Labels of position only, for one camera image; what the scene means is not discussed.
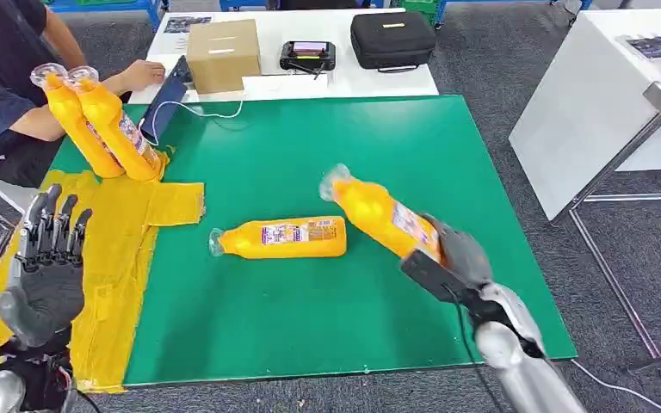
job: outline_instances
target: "plastic bottle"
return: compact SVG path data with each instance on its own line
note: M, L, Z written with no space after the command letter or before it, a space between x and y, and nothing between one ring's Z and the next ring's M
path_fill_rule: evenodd
M158 177L161 159L123 112L120 98L100 84L97 71L89 66L76 67L69 71L67 85L77 92L87 120L118 158L127 175L136 181Z
M115 178L125 173L95 128L87 121L75 92L65 86L67 70L62 65L47 63L34 68L32 83L44 90L49 111L65 129L95 173Z
M381 185L359 181L339 163L325 174L319 190L321 198L335 201L353 225L394 254L404 258L419 248L440 261L435 227L393 199Z
M341 256L346 252L343 217L250 221L209 234L214 256L236 254L248 259Z

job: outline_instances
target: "black carrying case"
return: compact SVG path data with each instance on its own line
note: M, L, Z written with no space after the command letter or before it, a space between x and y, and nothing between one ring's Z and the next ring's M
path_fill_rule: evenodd
M429 61L435 32L416 11L355 15L351 44L359 65L379 71L407 71Z

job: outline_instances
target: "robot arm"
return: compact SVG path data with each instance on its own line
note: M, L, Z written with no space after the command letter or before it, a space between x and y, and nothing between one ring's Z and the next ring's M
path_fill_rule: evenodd
M512 290L492 280L479 243L434 217L424 217L439 233L442 262L416 250L401 262L402 271L440 301L466 307L475 345L517 411L584 413L546 357L528 308Z
M67 345L84 307L82 247L92 212L84 210L70 233L77 197L56 213L61 192L52 185L29 205L0 294L0 317L14 332L0 346L0 413L67 412L77 395Z

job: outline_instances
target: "floor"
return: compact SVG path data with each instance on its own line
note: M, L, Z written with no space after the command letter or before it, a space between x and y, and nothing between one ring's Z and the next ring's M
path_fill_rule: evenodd
M216 9L216 3L199 0L175 0L172 7ZM584 241L570 219L556 225L545 220L508 143L518 116L566 36L568 19L561 6L547 3L449 5L430 68L441 93L466 98L576 343L578 361L601 379L661 403L661 373L627 373L627 367L646 360L647 353ZM140 13L66 15L65 20L90 62L106 75L143 58L151 41L146 16ZM607 182L608 191L636 188L661 189L661 172L620 174ZM661 203L617 208L587 204L580 213L661 347ZM657 411L626 393L597 385L571 363L559 366L589 411ZM503 400L494 376L488 369L484 374ZM173 386L94 398L110 412L496 411L471 369ZM76 411L90 407L81 403Z

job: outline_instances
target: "bottle label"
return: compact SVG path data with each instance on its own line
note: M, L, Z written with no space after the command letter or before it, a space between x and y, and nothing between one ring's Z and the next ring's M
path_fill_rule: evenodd
M120 122L118 123L118 127L120 128L120 131L123 132L123 135L125 135L127 140L133 144L135 150L142 155L143 152L145 152L145 148L148 146L148 142L145 141L145 138L143 138L143 135L140 133L138 128L135 127L133 121L127 117L127 114L123 113L122 117L120 118Z
M436 250L437 230L432 228L428 234L420 222L419 215L397 201L394 201L394 208L392 209L392 224L414 237L424 248L431 247Z
M262 227L263 245L323 241L336 238L338 230L332 219L308 221L302 225L272 224Z
M133 121L127 117L127 114L123 113L122 117L120 118L120 122L118 123L118 127L123 132L127 140L133 144L135 151L143 156L143 158L148 161L148 164L150 164L152 168L155 168L156 165L161 162L156 152L153 150L153 148L150 147L148 141L143 137L143 133L141 133Z
M92 126L92 124L90 123L89 120L86 120L85 123L87 125L87 128L92 133L92 136L94 136L95 139L97 139L97 142L99 142L100 145L102 145L102 147L105 148L105 151L110 154L110 157L113 158L115 163L120 165L120 162L118 162L118 158L115 157L115 154L110 150L110 148L108 148L108 145L105 143L105 141L102 140L102 138L100 138L100 134L97 133L97 130L95 129L95 127Z

